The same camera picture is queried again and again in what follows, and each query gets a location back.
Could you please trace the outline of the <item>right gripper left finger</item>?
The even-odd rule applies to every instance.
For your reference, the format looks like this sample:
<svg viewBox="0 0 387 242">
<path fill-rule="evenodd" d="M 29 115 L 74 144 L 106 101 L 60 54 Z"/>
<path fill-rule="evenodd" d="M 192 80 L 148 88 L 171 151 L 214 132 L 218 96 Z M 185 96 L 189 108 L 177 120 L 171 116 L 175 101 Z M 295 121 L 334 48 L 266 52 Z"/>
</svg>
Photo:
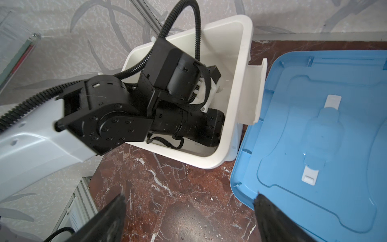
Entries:
<svg viewBox="0 0 387 242">
<path fill-rule="evenodd" d="M 119 194 L 67 241 L 120 242 L 124 229 L 125 215 L 125 196 Z"/>
</svg>

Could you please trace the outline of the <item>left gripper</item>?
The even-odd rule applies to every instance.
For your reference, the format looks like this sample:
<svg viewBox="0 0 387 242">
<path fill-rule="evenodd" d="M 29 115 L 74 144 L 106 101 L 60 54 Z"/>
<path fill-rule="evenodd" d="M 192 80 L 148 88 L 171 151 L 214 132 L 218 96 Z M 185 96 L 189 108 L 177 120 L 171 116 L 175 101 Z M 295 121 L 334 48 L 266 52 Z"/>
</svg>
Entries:
<svg viewBox="0 0 387 242">
<path fill-rule="evenodd" d="M 220 143 L 225 115 L 209 109 L 202 112 L 211 86 L 221 78 L 216 66 L 205 66 L 165 39 L 157 39 L 151 56 L 140 73 L 133 99 L 140 111 L 153 120 L 147 143 L 160 141 L 172 148 L 162 135 L 181 143 L 190 139 L 207 147 Z"/>
</svg>

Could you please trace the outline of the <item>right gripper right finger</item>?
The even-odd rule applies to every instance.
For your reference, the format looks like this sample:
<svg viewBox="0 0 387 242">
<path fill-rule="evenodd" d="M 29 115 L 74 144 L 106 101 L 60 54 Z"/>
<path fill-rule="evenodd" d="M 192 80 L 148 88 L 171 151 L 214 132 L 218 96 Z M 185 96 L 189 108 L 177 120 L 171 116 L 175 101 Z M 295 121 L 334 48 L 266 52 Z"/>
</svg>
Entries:
<svg viewBox="0 0 387 242">
<path fill-rule="evenodd" d="M 254 199 L 254 211 L 263 242 L 315 242 L 264 195 Z"/>
</svg>

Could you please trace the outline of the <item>white plastic bin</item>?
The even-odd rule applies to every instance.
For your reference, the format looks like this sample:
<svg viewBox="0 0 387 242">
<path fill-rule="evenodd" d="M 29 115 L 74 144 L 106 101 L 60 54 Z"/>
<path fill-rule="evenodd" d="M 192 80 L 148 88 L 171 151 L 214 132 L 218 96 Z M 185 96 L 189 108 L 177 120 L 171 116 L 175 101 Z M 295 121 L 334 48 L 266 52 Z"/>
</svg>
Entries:
<svg viewBox="0 0 387 242">
<path fill-rule="evenodd" d="M 220 144 L 209 148 L 191 140 L 174 150 L 154 142 L 136 142 L 134 146 L 202 168 L 213 169 L 226 161 L 233 161 L 238 153 L 243 125 L 259 121 L 268 61 L 249 65 L 254 32 L 253 22 L 246 15 L 236 15 L 202 28 L 201 62 L 216 65 L 221 73 L 220 90 L 210 108 L 225 114 Z"/>
</svg>

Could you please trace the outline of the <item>blue plastic lid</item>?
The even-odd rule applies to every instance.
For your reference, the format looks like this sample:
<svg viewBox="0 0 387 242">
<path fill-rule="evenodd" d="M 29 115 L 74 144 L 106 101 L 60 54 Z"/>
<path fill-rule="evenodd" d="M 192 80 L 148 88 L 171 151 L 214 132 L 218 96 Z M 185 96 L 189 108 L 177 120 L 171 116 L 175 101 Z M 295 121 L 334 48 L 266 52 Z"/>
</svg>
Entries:
<svg viewBox="0 0 387 242">
<path fill-rule="evenodd" d="M 275 60 L 231 174 L 319 242 L 387 239 L 387 53 L 295 51 Z"/>
</svg>

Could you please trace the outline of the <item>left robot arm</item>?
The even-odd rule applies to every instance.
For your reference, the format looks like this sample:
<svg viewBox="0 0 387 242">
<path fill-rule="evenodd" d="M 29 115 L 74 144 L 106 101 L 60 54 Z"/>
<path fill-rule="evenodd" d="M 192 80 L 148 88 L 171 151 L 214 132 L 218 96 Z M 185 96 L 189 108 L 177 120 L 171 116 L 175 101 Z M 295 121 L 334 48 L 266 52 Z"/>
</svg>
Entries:
<svg viewBox="0 0 387 242">
<path fill-rule="evenodd" d="M 181 149 L 220 143 L 225 115 L 206 109 L 216 66 L 157 39 L 138 67 L 49 88 L 1 117 L 1 199 L 126 142 Z"/>
</svg>

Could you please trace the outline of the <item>aluminium front rail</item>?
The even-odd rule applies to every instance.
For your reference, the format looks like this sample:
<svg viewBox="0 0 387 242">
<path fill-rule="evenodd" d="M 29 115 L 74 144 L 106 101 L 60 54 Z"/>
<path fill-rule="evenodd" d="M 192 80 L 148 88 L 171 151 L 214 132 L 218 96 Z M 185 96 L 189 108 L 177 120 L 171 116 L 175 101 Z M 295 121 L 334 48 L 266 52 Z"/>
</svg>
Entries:
<svg viewBox="0 0 387 242">
<path fill-rule="evenodd" d="M 98 211 L 89 190 L 90 182 L 91 177 L 81 178 L 55 225 L 53 233 L 63 227 L 71 227 L 77 232 L 97 214 Z"/>
</svg>

